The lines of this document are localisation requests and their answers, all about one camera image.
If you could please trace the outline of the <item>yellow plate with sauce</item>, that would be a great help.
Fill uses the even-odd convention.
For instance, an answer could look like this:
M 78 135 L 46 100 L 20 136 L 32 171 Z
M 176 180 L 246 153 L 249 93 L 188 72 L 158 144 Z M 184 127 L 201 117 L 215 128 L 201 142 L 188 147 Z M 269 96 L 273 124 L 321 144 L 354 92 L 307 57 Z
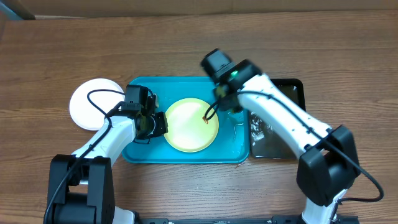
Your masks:
M 207 148 L 219 130 L 218 117 L 204 118 L 210 105 L 197 98 L 185 98 L 173 103 L 166 111 L 168 131 L 166 141 L 182 152 L 198 152 Z

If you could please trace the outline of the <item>pinkish white plate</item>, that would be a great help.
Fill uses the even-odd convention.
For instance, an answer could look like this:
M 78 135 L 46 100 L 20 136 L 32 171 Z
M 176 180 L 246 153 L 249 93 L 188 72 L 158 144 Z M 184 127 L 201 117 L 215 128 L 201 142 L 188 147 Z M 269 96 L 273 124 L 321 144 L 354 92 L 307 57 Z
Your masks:
M 75 124 L 89 131 L 97 131 L 104 124 L 104 114 L 87 98 L 88 93 L 93 90 L 101 91 L 92 93 L 90 100 L 105 113 L 120 101 L 124 101 L 123 89 L 112 80 L 96 78 L 80 85 L 70 98 L 69 112 Z

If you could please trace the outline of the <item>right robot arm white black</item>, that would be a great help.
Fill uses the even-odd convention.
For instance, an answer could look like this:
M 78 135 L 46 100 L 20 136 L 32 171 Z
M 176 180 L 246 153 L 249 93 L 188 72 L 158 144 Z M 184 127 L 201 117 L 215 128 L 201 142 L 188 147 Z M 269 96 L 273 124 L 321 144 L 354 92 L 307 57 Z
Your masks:
M 302 223 L 332 223 L 338 203 L 360 174 L 352 132 L 333 129 L 286 97 L 248 60 L 227 58 L 204 65 L 216 84 L 221 110 L 254 112 L 285 141 L 298 159 L 297 184 L 307 198 Z

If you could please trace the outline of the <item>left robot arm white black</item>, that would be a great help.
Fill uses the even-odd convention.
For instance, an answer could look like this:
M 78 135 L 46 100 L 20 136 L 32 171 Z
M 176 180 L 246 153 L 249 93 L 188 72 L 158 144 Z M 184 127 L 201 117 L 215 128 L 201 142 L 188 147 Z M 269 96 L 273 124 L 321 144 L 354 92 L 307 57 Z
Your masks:
M 149 144 L 166 132 L 163 112 L 109 113 L 83 147 L 51 160 L 44 223 L 134 223 L 135 213 L 115 204 L 112 166 L 128 144 Z

